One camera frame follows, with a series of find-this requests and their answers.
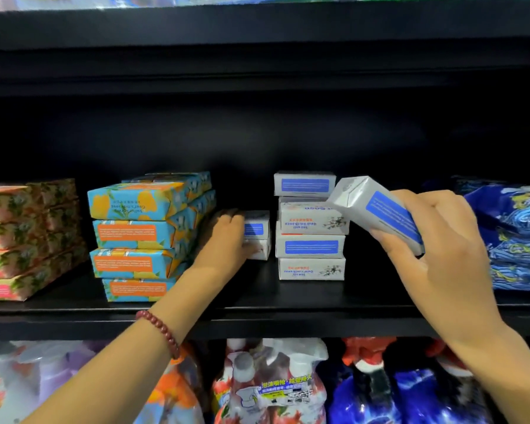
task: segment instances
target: left hand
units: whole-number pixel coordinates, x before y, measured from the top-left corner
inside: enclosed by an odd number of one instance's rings
[[[211,270],[225,285],[258,246],[244,243],[243,214],[237,210],[216,214],[201,233],[202,249],[192,268]]]

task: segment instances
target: orange label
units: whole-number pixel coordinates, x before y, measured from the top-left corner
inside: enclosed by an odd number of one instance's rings
[[[150,257],[94,256],[94,264],[99,271],[153,272]]]
[[[169,183],[138,183],[124,186],[120,190],[122,191],[166,191],[168,189],[177,188],[182,186],[184,183],[177,183],[175,181]]]
[[[110,283],[110,292],[114,296],[164,296],[167,292],[165,283],[142,283],[140,281],[126,281]]]
[[[101,241],[157,241],[154,224],[99,224]]]

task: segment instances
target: hand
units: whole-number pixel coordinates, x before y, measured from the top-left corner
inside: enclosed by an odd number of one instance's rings
[[[473,210],[462,196],[450,191],[393,194],[412,214],[425,255],[417,259],[395,235],[371,234],[387,252],[410,297],[453,349],[487,342],[505,325]]]
[[[258,249],[244,243],[244,224],[244,216],[237,210],[216,214],[201,233],[202,249],[192,268],[211,270],[224,285],[230,281]]]

